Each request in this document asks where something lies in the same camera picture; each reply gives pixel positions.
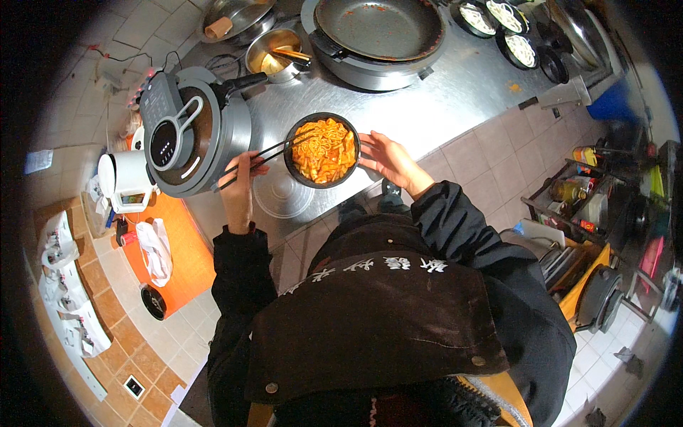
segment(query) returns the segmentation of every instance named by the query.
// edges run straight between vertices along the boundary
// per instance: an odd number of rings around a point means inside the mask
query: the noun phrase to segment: blue container
[[[640,118],[628,105],[629,95],[630,88],[626,82],[626,77],[622,77],[586,109],[595,120],[621,120],[639,123]]]

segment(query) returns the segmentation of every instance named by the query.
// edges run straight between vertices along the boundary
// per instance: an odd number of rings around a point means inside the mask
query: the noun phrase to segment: sleeve
[[[546,292],[538,261],[527,249],[504,243],[458,184],[435,184],[411,210],[422,238],[437,256],[484,274],[510,376],[534,424],[552,424],[562,407],[576,341]]]
[[[208,392],[216,426],[245,425],[249,402],[244,382],[249,367],[249,331],[253,317],[277,298],[270,276],[266,233],[244,236],[227,226],[214,242],[214,279],[211,294],[221,318],[206,363]]]

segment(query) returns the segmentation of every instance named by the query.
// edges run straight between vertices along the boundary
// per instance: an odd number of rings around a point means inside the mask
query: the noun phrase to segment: chopsticks
[[[307,130],[307,131],[302,132],[302,133],[299,133],[299,134],[297,134],[297,135],[295,135],[295,136],[293,136],[293,137],[291,137],[291,138],[287,138],[287,139],[285,139],[284,141],[279,142],[279,143],[273,145],[272,147],[267,148],[267,149],[261,151],[260,153],[256,154],[254,157],[261,156],[262,154],[271,151],[273,148],[279,147],[279,146],[281,146],[281,145],[283,145],[283,144],[286,144],[287,142],[294,141],[296,138],[302,137],[303,135],[306,135],[308,132],[311,132],[311,131],[313,131],[313,130],[314,130],[314,129]],[[312,138],[312,136],[306,137],[306,138],[302,139],[301,141],[297,141],[296,144],[302,143],[302,142],[307,141],[307,140],[309,140],[309,139],[311,139],[311,138]],[[249,169],[250,169],[250,170],[254,170],[255,168],[259,167],[260,165],[263,165],[265,162],[267,162],[267,161],[269,161],[269,160],[271,160],[271,159],[274,159],[275,157],[278,157],[280,154],[284,153],[285,151],[291,150],[296,144],[292,144],[292,145],[290,145],[289,147],[285,148],[284,150],[278,151],[277,153],[275,153],[274,155],[268,157],[267,159],[264,159],[264,160],[260,161],[259,163],[256,163],[254,166],[251,166]],[[233,167],[231,167],[230,169],[228,169],[227,171],[225,171],[225,175],[228,175],[230,172],[236,170],[237,167],[238,167],[238,165],[234,165]],[[232,178],[230,181],[228,181],[228,182],[226,182],[225,184],[221,185],[220,187],[218,186],[218,181],[216,181],[216,182],[211,186],[211,189],[213,190],[214,193],[218,193],[220,190],[224,189],[225,187],[227,187],[228,185],[232,184],[232,183],[235,182],[235,181],[237,181],[237,177],[236,177],[236,176],[235,176],[234,178]]]

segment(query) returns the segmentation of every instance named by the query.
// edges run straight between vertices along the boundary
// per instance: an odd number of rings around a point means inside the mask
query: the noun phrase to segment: orange mat
[[[128,229],[132,231],[135,226],[133,221],[137,222],[137,214],[126,214],[126,218],[130,223]],[[155,218],[163,219],[171,245],[173,272],[166,286],[159,288],[152,283],[137,241],[124,246],[124,253],[137,279],[161,293],[166,302],[168,318],[209,289],[216,273],[213,269],[213,256],[181,199],[163,193],[157,196],[153,206],[140,212],[140,221],[151,223]]]

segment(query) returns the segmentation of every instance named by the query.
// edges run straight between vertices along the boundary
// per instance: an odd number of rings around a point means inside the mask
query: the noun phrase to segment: clear plastic lid
[[[280,219],[301,214],[313,200],[313,189],[292,178],[282,156],[268,165],[268,175],[257,176],[252,186],[258,206],[270,216]]]

